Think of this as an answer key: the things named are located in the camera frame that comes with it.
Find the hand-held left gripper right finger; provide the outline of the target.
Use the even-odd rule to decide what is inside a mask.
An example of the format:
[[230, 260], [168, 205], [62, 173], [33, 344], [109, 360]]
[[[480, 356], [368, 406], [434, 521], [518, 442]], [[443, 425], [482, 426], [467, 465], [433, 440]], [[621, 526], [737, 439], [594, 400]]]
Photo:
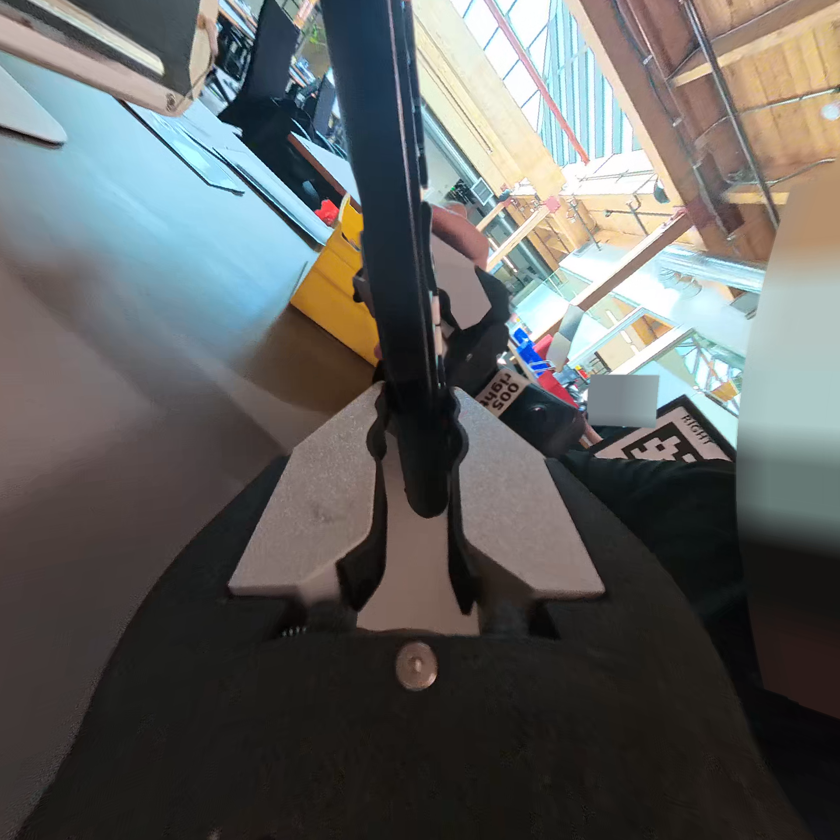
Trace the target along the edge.
[[605, 585], [547, 460], [462, 389], [450, 482], [448, 573], [461, 612], [602, 598]]

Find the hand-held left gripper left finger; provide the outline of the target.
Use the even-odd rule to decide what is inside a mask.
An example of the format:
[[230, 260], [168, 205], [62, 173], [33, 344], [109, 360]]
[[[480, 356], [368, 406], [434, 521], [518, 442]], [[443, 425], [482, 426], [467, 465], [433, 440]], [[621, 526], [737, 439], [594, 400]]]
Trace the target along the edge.
[[292, 450], [238, 565], [231, 595], [359, 611], [384, 570], [382, 382]]

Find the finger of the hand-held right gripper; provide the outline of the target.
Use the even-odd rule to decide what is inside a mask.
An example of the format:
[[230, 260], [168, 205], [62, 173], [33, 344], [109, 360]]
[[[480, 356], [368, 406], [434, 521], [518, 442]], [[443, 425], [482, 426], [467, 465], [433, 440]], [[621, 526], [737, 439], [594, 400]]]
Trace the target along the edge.
[[441, 330], [451, 341], [470, 329], [507, 325], [510, 294], [493, 274], [478, 268], [470, 259], [443, 241], [431, 243], [435, 279], [440, 298]]

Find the long black plastic tool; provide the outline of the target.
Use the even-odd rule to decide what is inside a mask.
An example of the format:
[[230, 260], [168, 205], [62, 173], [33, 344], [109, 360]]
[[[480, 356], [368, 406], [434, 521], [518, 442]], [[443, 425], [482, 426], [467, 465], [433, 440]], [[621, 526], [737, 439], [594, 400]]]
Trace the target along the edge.
[[388, 406], [415, 513], [448, 506], [456, 457], [431, 253], [413, 11], [402, 1], [323, 1], [322, 19], [363, 216], [362, 253]]

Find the yellow plastic bin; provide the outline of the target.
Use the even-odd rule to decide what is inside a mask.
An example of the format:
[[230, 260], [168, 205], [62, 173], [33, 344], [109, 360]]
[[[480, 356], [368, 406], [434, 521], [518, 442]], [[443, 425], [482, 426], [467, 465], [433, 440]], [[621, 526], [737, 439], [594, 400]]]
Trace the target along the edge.
[[376, 365], [379, 334], [367, 306], [355, 299], [362, 269], [363, 218], [346, 195], [336, 225], [320, 255], [290, 300], [300, 313], [363, 360]]

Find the person's right hand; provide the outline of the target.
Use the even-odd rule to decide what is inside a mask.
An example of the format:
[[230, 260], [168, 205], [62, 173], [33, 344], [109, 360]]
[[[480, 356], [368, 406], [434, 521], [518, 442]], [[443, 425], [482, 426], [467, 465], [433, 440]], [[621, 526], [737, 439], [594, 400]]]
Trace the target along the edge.
[[466, 207], [457, 203], [429, 206], [432, 211], [433, 235], [469, 259], [477, 268], [487, 270], [491, 254], [490, 242], [469, 221]]

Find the black white marker tag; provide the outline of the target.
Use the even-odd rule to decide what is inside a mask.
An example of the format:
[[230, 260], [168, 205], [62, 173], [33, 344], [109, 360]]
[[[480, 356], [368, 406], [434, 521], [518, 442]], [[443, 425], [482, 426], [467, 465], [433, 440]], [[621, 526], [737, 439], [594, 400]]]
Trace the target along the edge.
[[601, 459], [732, 463], [736, 450], [701, 410], [681, 395], [657, 410], [654, 427], [632, 428], [604, 438], [588, 450]]

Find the clear document sleeve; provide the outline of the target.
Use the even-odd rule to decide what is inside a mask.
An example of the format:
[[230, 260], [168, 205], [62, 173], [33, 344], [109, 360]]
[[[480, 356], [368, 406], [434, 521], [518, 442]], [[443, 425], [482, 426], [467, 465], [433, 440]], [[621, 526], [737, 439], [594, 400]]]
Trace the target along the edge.
[[333, 233], [289, 186], [249, 150], [213, 147], [216, 157], [241, 176], [266, 202], [314, 243], [325, 246]]

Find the black glossy card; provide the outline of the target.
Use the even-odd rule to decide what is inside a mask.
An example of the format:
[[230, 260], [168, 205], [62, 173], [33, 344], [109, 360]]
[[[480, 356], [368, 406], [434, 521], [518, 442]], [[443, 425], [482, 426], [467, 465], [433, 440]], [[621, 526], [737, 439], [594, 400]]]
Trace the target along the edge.
[[245, 186], [214, 152], [198, 143], [171, 119], [126, 101], [122, 105], [152, 132], [188, 169], [207, 186], [242, 196]]

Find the black office chair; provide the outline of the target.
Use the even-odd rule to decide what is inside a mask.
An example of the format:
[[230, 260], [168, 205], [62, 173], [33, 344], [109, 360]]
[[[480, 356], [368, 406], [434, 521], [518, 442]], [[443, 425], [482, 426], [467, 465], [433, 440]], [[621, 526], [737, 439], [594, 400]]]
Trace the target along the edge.
[[263, 3], [243, 85], [217, 115], [223, 123], [243, 129], [258, 108], [285, 97], [300, 35], [300, 28], [280, 2]]

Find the black board on white stand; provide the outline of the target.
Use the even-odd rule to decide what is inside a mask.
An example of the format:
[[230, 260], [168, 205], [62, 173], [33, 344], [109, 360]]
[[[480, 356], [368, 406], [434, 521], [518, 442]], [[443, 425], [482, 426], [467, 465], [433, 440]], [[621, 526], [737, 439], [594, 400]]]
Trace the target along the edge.
[[1, 50], [165, 117], [217, 57], [217, 1], [2, 1]]

